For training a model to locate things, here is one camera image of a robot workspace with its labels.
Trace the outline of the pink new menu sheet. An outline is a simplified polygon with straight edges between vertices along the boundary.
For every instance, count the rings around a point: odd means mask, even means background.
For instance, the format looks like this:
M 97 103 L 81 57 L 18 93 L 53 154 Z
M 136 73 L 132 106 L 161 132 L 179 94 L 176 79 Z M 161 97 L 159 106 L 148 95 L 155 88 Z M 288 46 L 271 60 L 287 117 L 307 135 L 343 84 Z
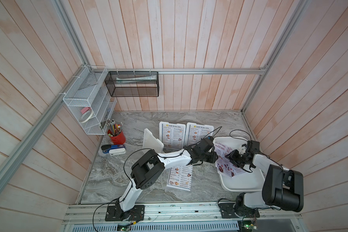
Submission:
M 236 167 L 234 164 L 230 162 L 229 159 L 226 158 L 226 155 L 230 154 L 232 151 L 233 151 L 232 148 L 222 143 L 219 143 L 219 142 L 215 143 L 215 152 L 218 155 L 218 159 L 215 165 L 216 165 L 218 173 L 221 176 L 233 178 L 237 175 L 246 173 L 244 170 Z

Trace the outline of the old dim sum menu sheet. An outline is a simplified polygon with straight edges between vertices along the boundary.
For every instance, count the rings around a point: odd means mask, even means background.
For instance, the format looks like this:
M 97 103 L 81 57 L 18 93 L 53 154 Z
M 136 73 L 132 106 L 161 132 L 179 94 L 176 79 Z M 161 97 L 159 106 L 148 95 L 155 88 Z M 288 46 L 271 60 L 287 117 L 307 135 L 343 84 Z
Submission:
M 192 165 L 172 167 L 169 172 L 167 187 L 190 191 L 192 170 Z

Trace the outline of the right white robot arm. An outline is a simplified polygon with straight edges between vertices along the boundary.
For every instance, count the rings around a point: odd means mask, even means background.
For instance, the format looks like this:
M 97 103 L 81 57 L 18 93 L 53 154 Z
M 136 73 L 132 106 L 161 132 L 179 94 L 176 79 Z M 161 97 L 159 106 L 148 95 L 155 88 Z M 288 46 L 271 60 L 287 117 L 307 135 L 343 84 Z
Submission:
M 303 174 L 284 167 L 262 153 L 257 141 L 247 141 L 241 147 L 245 150 L 236 149 L 225 157 L 242 170 L 247 165 L 248 173 L 260 169 L 265 179 L 261 192 L 244 192 L 237 196 L 233 205 L 235 214 L 238 217 L 259 217 L 260 209 L 301 212 L 304 207 Z

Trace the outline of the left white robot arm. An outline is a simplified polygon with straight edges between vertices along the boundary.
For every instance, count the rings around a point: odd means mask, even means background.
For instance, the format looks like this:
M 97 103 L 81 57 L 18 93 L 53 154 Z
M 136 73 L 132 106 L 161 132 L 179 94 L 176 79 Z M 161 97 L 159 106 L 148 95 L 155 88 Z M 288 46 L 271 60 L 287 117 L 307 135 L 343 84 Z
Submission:
M 177 152 L 157 153 L 146 148 L 146 153 L 131 167 L 127 189 L 115 204 L 121 212 L 133 209 L 142 191 L 152 186 L 163 171 L 179 166 L 201 165 L 203 162 L 215 163 L 218 155 L 213 143 L 214 137 L 206 136 L 201 141 L 186 146 Z

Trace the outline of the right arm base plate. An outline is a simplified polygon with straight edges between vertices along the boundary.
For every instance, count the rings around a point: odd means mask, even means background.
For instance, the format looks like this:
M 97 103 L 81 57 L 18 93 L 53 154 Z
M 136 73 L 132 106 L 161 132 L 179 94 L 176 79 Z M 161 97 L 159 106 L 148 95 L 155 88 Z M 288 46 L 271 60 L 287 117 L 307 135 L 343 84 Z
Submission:
M 237 203 L 218 203 L 222 218 L 259 218 L 258 209 L 251 209 Z

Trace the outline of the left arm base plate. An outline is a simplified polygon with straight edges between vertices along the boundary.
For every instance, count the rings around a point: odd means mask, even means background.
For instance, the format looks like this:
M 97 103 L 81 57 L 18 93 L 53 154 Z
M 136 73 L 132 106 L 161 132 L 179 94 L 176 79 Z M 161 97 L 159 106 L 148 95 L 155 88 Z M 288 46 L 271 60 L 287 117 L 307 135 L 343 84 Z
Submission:
M 105 221 L 132 221 L 139 222 L 144 219 L 145 206 L 135 205 L 131 210 L 123 212 L 119 205 L 108 206 Z

